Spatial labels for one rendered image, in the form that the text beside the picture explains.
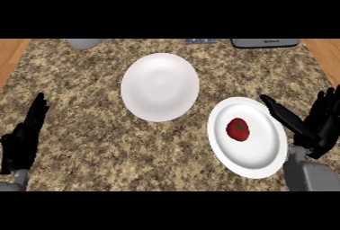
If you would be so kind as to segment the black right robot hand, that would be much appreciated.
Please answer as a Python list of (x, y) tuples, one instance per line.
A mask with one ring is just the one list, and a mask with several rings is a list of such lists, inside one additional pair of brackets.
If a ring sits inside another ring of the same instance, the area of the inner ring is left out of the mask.
[(261, 94), (260, 100), (273, 119), (294, 132), (294, 145), (308, 151), (310, 158), (319, 159), (340, 138), (340, 85), (319, 91), (304, 119), (267, 95)]

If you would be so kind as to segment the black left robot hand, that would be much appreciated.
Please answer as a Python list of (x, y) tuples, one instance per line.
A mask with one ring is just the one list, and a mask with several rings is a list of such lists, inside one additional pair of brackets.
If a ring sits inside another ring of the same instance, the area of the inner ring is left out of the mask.
[(16, 125), (13, 131), (1, 136), (2, 159), (0, 174), (11, 174), (20, 169), (30, 169), (47, 110), (44, 94), (38, 93), (32, 100), (24, 120)]

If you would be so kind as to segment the white round plate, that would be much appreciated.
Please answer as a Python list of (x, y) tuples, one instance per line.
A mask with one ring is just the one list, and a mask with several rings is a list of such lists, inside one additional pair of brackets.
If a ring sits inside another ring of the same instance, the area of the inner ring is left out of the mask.
[(178, 118), (193, 105), (197, 92), (196, 71), (189, 61), (174, 54), (149, 54), (124, 72), (124, 106), (146, 121), (163, 122)]
[[(249, 136), (236, 141), (227, 135), (227, 124), (242, 119)], [(212, 108), (206, 120), (208, 143), (220, 163), (249, 179), (268, 177), (280, 169), (286, 157), (286, 136), (267, 107), (246, 97), (228, 97)]]

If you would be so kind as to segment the red tomato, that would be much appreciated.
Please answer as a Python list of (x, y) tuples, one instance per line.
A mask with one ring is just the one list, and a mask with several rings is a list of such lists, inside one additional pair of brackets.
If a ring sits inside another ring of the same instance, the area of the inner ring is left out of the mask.
[(228, 137), (242, 142), (246, 140), (246, 138), (249, 137), (249, 129), (246, 126), (245, 121), (240, 118), (234, 118), (227, 126), (226, 126), (226, 132)]

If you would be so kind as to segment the grey flat appliance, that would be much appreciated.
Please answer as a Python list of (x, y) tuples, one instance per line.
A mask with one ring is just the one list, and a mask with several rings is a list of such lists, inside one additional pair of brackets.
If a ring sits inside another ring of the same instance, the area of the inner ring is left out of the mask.
[(237, 49), (285, 48), (298, 44), (299, 39), (231, 39), (231, 46)]

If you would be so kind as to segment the pale grey rounded object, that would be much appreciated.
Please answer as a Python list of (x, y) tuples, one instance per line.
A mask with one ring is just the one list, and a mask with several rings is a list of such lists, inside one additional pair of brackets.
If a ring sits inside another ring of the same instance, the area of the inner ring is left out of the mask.
[(90, 49), (103, 41), (103, 39), (66, 39), (66, 41), (72, 48)]

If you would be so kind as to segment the small blue patterned object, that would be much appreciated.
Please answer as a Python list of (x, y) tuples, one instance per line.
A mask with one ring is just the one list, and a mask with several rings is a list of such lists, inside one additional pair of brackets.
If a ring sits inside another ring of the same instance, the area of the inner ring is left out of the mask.
[(214, 44), (217, 39), (186, 39), (186, 44)]

